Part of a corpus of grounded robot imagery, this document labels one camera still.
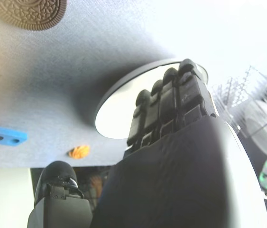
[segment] wire rack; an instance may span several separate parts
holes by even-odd
[[[262,73],[256,67],[249,66],[245,75],[229,78],[225,83],[213,86],[210,91],[220,117],[236,133],[241,132],[247,138],[267,126],[267,114],[257,103],[257,100],[267,102],[267,72]],[[250,109],[253,110],[252,116],[246,112]],[[247,118],[257,124],[248,127]]]

